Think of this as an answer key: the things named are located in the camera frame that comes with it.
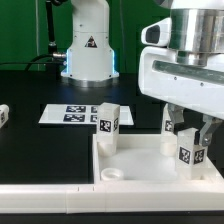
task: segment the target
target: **black and white pattern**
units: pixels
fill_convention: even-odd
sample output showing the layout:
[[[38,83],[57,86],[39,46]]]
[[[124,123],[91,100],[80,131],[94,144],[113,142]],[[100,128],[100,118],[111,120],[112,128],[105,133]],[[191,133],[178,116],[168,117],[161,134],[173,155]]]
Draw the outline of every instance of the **black and white pattern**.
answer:
[[[97,115],[91,115],[90,122],[96,123],[97,122]]]
[[[180,147],[179,159],[187,164],[190,164],[191,152]]]
[[[86,106],[67,106],[66,112],[85,113]]]
[[[1,113],[1,123],[4,123],[4,122],[5,122],[5,113],[2,112]]]
[[[204,162],[205,150],[199,150],[194,154],[194,164],[199,164]]]
[[[172,121],[166,120],[165,131],[172,132],[172,126],[173,126]]]
[[[110,133],[112,130],[111,121],[100,120],[100,131]]]
[[[119,127],[119,121],[118,118],[114,121],[114,131],[116,131]]]
[[[85,115],[83,115],[83,114],[66,114],[64,116],[64,122],[83,123],[83,122],[85,122]]]
[[[97,111],[98,111],[98,107],[97,106],[91,107],[91,113],[96,114]]]

